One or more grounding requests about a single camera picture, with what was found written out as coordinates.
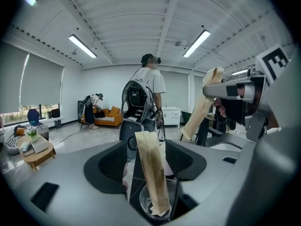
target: couch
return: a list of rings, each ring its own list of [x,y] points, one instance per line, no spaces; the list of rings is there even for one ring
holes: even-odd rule
[[[105,117],[103,117],[103,118],[94,117],[95,125],[119,126],[122,123],[123,117],[122,117],[122,114],[121,114],[121,111],[119,108],[113,106],[110,110],[109,109],[101,109],[100,111],[102,111],[104,113]],[[95,107],[93,107],[94,114],[97,112],[100,112],[100,111],[97,111],[97,109]],[[81,117],[81,122],[86,123],[85,114]]]

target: man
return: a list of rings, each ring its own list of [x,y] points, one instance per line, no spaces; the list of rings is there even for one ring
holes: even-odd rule
[[[152,54],[146,54],[141,59],[142,68],[138,70],[133,79],[142,80],[148,84],[152,93],[154,94],[156,107],[162,107],[161,94],[166,92],[163,77],[157,70],[158,59]],[[153,132],[155,130],[155,118],[152,120],[145,120],[143,122],[144,130]]]
[[[86,105],[86,109],[85,109],[85,120],[87,123],[89,123],[89,128],[92,130],[98,129],[98,126],[94,125],[94,115],[93,115],[93,106],[97,110],[100,110],[100,107],[97,104],[98,100],[103,100],[102,94],[91,95],[91,103],[90,105]]]

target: wooden table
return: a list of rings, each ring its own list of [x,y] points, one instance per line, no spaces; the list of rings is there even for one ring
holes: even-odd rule
[[[48,148],[42,152],[39,153],[33,153],[29,156],[24,156],[23,152],[20,151],[21,158],[24,162],[26,162],[33,170],[37,170],[37,166],[39,166],[41,163],[49,159],[50,157],[55,158],[55,149],[53,147],[53,144],[47,141],[44,137],[41,135],[38,135],[38,137],[41,137],[47,144]],[[18,139],[18,148],[22,145],[23,142],[29,142],[30,138],[29,136],[23,136]]]

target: cable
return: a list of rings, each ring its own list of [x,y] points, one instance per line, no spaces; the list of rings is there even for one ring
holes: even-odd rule
[[[216,116],[216,120],[217,120],[217,122],[220,123],[220,124],[223,124],[223,123],[225,123],[225,122],[228,120],[228,118],[226,118],[226,120],[225,120],[224,122],[220,122],[220,121],[218,120],[217,117],[218,117],[218,116]]]
[[[80,130],[79,130],[78,132],[76,132],[76,133],[74,133],[74,134],[72,134],[72,135],[67,136],[64,140],[66,140],[67,138],[69,138],[69,137],[71,137],[71,136],[73,136],[73,135],[79,133],[79,132],[81,131],[82,128],[83,128],[83,124],[80,126]]]
[[[159,139],[160,142],[163,142],[166,140],[166,136],[165,136],[165,125],[164,125],[164,117],[163,117],[163,112],[162,109],[159,109],[159,116],[161,116],[161,121],[162,121],[162,126],[159,128],[158,131],[158,139],[159,139],[159,135],[160,135],[160,131],[162,131],[162,138]]]
[[[136,74],[141,68],[139,68],[139,69],[134,73],[134,75],[132,76],[132,78],[135,76],[135,74]]]

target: paper bag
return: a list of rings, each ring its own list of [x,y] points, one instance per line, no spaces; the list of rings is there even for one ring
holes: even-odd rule
[[[220,83],[222,81],[223,72],[224,69],[221,67],[208,71],[208,73],[205,76],[203,86]],[[181,130],[181,133],[183,134],[182,140],[191,140],[196,129],[207,115],[207,112],[209,111],[210,106],[214,100],[214,97],[206,97],[203,94],[203,89],[200,89],[202,90],[201,96],[196,102],[196,105],[193,109],[191,117],[189,118],[189,121]]]
[[[155,132],[136,132],[136,140],[147,188],[153,207],[152,215],[162,216],[170,210],[170,203],[159,150],[158,137]]]

